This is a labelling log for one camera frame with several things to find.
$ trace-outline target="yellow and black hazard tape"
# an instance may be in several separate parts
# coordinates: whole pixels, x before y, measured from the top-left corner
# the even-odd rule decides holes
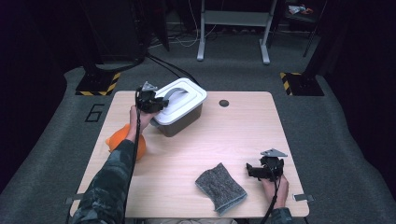
[[[301,73],[280,73],[280,78],[282,78],[283,87],[285,88],[286,94],[293,95],[293,92],[291,91],[290,84],[287,79],[287,75],[300,76]]]
[[[114,88],[116,88],[116,84],[119,78],[120,78],[120,73],[114,75],[106,91],[76,91],[76,95],[85,95],[85,96],[110,95],[111,92],[113,92]]]

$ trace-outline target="plastic container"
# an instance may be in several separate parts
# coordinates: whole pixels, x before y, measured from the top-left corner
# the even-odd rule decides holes
[[[151,122],[167,137],[179,133],[201,116],[203,101],[207,96],[205,90],[183,77],[157,90],[155,97],[164,97],[172,91],[168,107]]]

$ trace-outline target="orange object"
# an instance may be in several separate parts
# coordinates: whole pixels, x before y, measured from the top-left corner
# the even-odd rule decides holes
[[[129,131],[129,123],[125,124],[123,128],[119,129],[118,131],[114,132],[111,137],[106,139],[106,144],[110,148],[110,152],[112,152],[122,140],[125,139],[126,135],[128,134]],[[140,160],[143,155],[146,153],[146,140],[143,137],[142,134],[139,135],[139,145],[137,147],[137,155],[136,155],[136,160]]]

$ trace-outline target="folded towel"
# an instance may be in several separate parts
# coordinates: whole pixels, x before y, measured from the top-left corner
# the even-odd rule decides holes
[[[209,196],[220,216],[248,196],[245,190],[233,180],[222,163],[203,172],[195,180],[195,184]]]

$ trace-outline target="wooden tabletop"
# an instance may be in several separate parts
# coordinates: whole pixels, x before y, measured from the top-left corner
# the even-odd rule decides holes
[[[220,100],[230,104],[220,106]],[[105,140],[128,123],[131,105],[134,91],[115,94],[78,193],[87,189],[105,163],[109,155]],[[262,183],[248,176],[246,163],[261,167],[261,152],[271,148],[288,155],[282,158],[284,174],[290,182],[286,206],[294,217],[306,217],[309,213],[306,201],[295,202],[291,196],[304,192],[269,92],[209,91],[201,117],[180,133],[166,137],[149,125],[143,135],[147,152],[134,168],[127,217],[219,217],[195,180],[220,162],[247,192],[246,199],[222,217],[263,217],[269,203]],[[73,203],[71,215],[78,203]]]

